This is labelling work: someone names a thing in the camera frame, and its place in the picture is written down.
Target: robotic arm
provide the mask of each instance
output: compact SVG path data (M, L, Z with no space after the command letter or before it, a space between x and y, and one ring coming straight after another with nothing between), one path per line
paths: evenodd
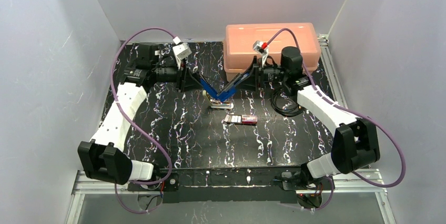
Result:
M158 45L151 45L148 57L135 60L125 70L118 86L119 102L125 113L134 119L148 91L158 82L175 83L179 92L204 89L213 99L225 101L237 90L256 91L265 82L281 82L289 97L312 112L334 135L332 152L307 162L301 170L287 177L295 186L309 185L319 178L339 173L348 174L376 162L380 158L376 127L369 121L334 108L320 97L302 73L302 56L296 47L285 47L280 66L265 66L267 51L257 46L261 60L254 57L251 66L217 92L197 72L186 67L186 44L174 46L176 64L161 66ZM153 164L130 160L123 154L129 122L113 103L102 125L89 142L82 141L78 154L89 178L123 185L131 180L151 180L158 168Z

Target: orange plastic box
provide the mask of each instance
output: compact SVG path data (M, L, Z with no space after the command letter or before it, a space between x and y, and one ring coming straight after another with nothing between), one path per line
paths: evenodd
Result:
M243 73L251 65L255 55L252 45L260 40L267 42L281 28L289 28L296 35L303 61L310 72L318 68L321 54L315 28L311 23L241 24L226 26L223 41L224 69L226 78L231 81L238 73ZM280 64L280 53L284 47L295 46L287 31L280 33L269 45L269 55Z

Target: orange storage container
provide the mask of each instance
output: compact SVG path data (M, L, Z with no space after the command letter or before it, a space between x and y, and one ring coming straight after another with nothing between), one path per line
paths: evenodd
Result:
M289 28L296 35L303 62L310 72L318 68L321 54L315 28L311 23L241 24L226 26L224 40L224 69L228 81L243 73L252 63L255 55L252 45L260 40L267 42L281 28ZM284 31L269 45L269 55L280 64L280 53L284 47L295 46L292 36Z

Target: marble tabletop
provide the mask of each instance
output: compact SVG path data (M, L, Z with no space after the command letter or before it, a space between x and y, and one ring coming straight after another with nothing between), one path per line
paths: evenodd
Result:
M162 54L172 53L170 44L162 47ZM214 88L222 89L226 83L222 42L189 43L189 47L189 67L197 68L210 77ZM116 64L116 79L121 79L132 59L147 52L147 45L127 45ZM321 62L312 75L332 96ZM211 109L201 91L178 93L173 84L158 83L138 109L135 122L166 148L175 168L300 165L330 152L331 133L310 112L286 118L273 110L270 95L274 87L266 84L256 93L238 91L231 99L234 109L225 111ZM103 117L112 102L109 91ZM225 124L222 120L227 113L257 115L257 125ZM167 167L159 149L133 128L127 134L124 153L130 159Z

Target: black surface with white veins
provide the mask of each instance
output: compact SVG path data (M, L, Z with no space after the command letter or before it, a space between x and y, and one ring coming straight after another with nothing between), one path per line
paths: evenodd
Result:
M222 89L226 83L222 42L189 43L189 47L189 67L213 76L209 82ZM171 53L170 44L163 48L163 54ZM126 46L116 64L115 77L121 79L128 62L146 52L144 44ZM321 62L312 75L332 96ZM174 168L300 165L328 153L332 136L326 127L308 111L292 118L277 114L270 104L272 88L274 85L266 84L265 90L256 93L239 91L231 99L234 109L225 111L211 110L201 91L178 93L173 84L158 83L141 104L135 122L167 149ZM103 118L112 102L109 92ZM258 123L227 125L222 122L227 113L257 115ZM127 134L124 153L130 159L167 166L156 146L133 128Z

